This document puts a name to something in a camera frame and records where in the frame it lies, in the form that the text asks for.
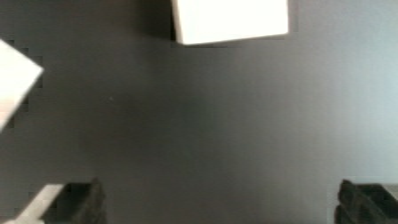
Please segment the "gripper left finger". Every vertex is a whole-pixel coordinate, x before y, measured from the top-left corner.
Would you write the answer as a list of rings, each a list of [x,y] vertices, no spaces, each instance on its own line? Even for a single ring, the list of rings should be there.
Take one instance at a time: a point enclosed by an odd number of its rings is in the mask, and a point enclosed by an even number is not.
[[[98,179],[48,184],[23,210],[27,224],[107,224],[105,192]]]

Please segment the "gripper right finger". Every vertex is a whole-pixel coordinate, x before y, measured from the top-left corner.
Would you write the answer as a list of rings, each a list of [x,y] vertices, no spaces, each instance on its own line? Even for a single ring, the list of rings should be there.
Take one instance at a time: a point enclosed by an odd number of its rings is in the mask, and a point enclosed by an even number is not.
[[[398,184],[340,185],[334,224],[398,224]]]

